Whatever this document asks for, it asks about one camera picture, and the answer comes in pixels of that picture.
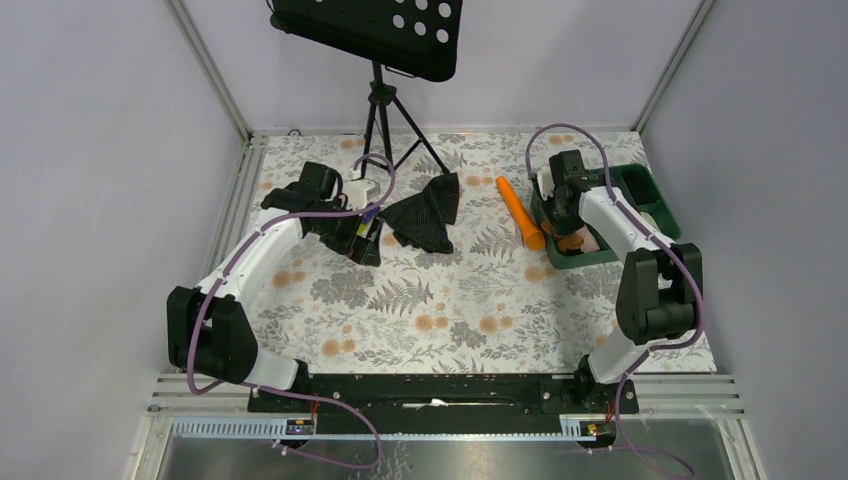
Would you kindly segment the brown boxer underwear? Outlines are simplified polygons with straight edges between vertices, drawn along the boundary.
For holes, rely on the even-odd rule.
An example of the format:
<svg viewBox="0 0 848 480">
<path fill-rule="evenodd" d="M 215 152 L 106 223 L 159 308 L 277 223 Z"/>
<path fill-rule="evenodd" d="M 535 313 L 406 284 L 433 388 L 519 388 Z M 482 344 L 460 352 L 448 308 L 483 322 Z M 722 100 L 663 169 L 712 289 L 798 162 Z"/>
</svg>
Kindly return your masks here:
<svg viewBox="0 0 848 480">
<path fill-rule="evenodd" d="M 586 242 L 584 228 L 566 235 L 559 235 L 554 230 L 553 225 L 548 220 L 544 220 L 541 229 L 550 237 L 552 244 L 560 254 L 573 256 L 583 253 L 583 246 Z"/>
</svg>

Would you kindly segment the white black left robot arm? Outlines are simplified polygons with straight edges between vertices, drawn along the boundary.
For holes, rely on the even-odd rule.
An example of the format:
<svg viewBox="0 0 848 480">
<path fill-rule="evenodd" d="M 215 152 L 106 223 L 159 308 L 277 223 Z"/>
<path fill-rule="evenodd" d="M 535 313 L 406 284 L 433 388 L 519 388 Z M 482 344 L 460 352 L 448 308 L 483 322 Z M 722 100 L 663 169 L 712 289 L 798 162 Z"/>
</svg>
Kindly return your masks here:
<svg viewBox="0 0 848 480">
<path fill-rule="evenodd" d="M 292 358 L 259 345 L 251 307 L 279 262 L 304 238 L 363 265 L 381 263 L 377 214 L 391 195 L 371 179 L 343 181 L 326 165 L 307 162 L 299 178 L 261 202 L 247 234 L 194 287 L 175 287 L 166 301 L 171 365 L 219 382 L 272 388 L 288 411 L 309 401 L 310 385 Z"/>
</svg>

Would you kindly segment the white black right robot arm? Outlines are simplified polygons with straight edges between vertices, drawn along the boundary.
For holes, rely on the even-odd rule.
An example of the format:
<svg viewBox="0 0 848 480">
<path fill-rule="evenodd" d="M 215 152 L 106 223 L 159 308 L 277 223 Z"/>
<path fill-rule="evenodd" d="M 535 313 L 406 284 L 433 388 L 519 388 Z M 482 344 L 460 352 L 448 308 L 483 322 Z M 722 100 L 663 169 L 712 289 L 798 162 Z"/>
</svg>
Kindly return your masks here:
<svg viewBox="0 0 848 480">
<path fill-rule="evenodd" d="M 701 254 L 679 243 L 673 215 L 642 166 L 591 170 L 579 151 L 559 152 L 536 175 L 533 205 L 554 255 L 585 255 L 594 241 L 623 266 L 618 325 L 604 345 L 580 360 L 570 392 L 583 410 L 597 412 L 651 346 L 696 329 Z"/>
</svg>

